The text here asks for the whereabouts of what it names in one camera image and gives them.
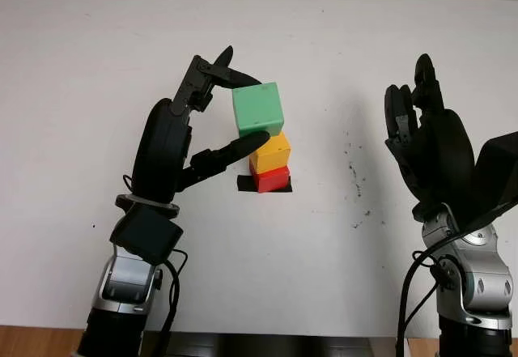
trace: green cube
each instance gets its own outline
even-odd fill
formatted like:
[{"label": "green cube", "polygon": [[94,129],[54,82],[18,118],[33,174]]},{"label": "green cube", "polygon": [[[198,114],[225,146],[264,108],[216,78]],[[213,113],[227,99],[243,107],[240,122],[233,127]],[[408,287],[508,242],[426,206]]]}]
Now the green cube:
[{"label": "green cube", "polygon": [[232,103],[240,137],[258,130],[266,130],[270,136],[281,133],[284,116],[276,83],[235,88]]}]

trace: wooden floor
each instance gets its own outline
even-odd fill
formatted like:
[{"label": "wooden floor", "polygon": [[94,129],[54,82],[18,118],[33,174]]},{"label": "wooden floor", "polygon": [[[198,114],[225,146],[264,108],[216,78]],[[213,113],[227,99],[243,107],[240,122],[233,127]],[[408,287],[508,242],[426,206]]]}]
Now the wooden floor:
[{"label": "wooden floor", "polygon": [[[82,330],[40,329],[0,326],[0,357],[70,357],[81,340]],[[409,340],[412,357],[434,357],[437,339]],[[514,339],[512,354],[518,356],[518,340]]]}]

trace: black cable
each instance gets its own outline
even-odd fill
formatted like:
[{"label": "black cable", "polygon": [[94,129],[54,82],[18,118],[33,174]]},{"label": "black cable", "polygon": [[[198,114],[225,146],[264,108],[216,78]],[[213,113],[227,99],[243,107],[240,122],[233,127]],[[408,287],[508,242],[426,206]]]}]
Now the black cable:
[{"label": "black cable", "polygon": [[[422,253],[422,250],[414,250],[412,252],[412,258],[414,259],[414,261],[417,259],[417,256],[421,253]],[[430,255],[430,256],[428,256],[428,258],[430,258],[433,262],[431,264],[422,263],[422,264],[420,264],[420,266],[423,266],[425,268],[431,268],[434,264],[437,264],[437,259],[435,257]]]},{"label": "black cable", "polygon": [[178,274],[181,274],[181,270],[184,269],[185,263],[187,262],[187,259],[189,258],[189,255],[187,254],[187,252],[185,252],[185,251],[183,251],[181,249],[173,249],[172,251],[173,252],[177,252],[177,253],[181,253],[181,254],[184,255],[184,260],[182,261],[180,268],[178,268]]},{"label": "black cable", "polygon": [[[182,261],[180,268],[178,268],[178,275],[180,276],[180,272],[181,272],[181,270],[184,269],[185,263],[187,262],[189,255],[187,254],[187,252],[184,252],[183,250],[180,250],[180,249],[173,249],[172,251],[181,253],[184,255],[184,260]],[[171,283],[171,287],[169,288],[169,306],[172,305],[172,289],[173,289],[173,287],[174,287],[174,284]]]},{"label": "black cable", "polygon": [[415,271],[419,268],[422,262],[430,257],[434,252],[441,249],[443,246],[452,243],[455,240],[458,240],[468,234],[471,234],[478,229],[486,226],[491,223],[497,217],[510,210],[518,204],[518,198],[513,198],[510,202],[491,210],[490,212],[485,213],[480,219],[476,219],[472,223],[470,223],[466,229],[461,232],[455,233],[450,237],[443,238],[440,241],[437,241],[427,250],[421,252],[421,254],[414,260],[408,272],[406,273],[405,280],[403,282],[403,287],[401,289],[401,300],[399,303],[399,317],[397,319],[397,340],[396,340],[396,357],[404,357],[405,355],[405,330],[406,330],[406,304],[408,301],[408,292],[410,289],[410,283],[412,282],[412,278],[414,277]]},{"label": "black cable", "polygon": [[419,304],[417,306],[415,306],[414,311],[410,313],[408,318],[406,318],[405,328],[403,329],[403,331],[406,331],[406,328],[408,327],[408,324],[410,323],[410,321],[412,321],[412,318],[414,318],[415,314],[418,313],[418,311],[427,302],[427,300],[430,299],[430,296],[433,295],[433,293],[435,292],[435,290],[437,289],[438,286],[439,286],[439,284],[437,282],[435,282],[434,286],[429,290],[429,292],[426,295],[424,295],[424,298],[422,298],[422,300],[419,302]]},{"label": "black cable", "polygon": [[130,175],[122,175],[122,180],[124,181],[124,184],[126,185],[128,190],[133,192],[133,190],[131,189],[131,184],[128,183],[128,181],[131,181],[131,176]]},{"label": "black cable", "polygon": [[163,357],[167,351],[169,338],[171,337],[172,321],[175,319],[178,299],[180,298],[180,280],[178,279],[178,272],[176,272],[174,265],[169,260],[166,260],[164,265],[171,272],[171,285],[172,287],[174,286],[174,296],[172,298],[172,302],[169,304],[168,316],[165,318],[165,322],[163,323],[162,329],[160,330],[159,340],[156,343],[151,357]]}]

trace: screw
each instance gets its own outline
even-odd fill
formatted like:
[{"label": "screw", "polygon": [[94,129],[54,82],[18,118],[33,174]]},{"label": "screw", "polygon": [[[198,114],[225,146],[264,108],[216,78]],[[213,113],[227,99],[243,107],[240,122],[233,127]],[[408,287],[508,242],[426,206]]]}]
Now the screw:
[{"label": "screw", "polygon": [[477,289],[477,292],[479,294],[483,294],[484,293],[484,282],[482,281],[482,279],[480,278],[478,280],[478,289]]}]

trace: black base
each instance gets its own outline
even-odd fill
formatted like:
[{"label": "black base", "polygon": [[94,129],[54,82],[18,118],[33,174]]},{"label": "black base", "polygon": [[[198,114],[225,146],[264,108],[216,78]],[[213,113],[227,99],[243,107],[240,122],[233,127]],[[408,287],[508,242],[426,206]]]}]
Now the black base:
[{"label": "black base", "polygon": [[483,329],[439,317],[440,357],[512,357],[511,330]]}]

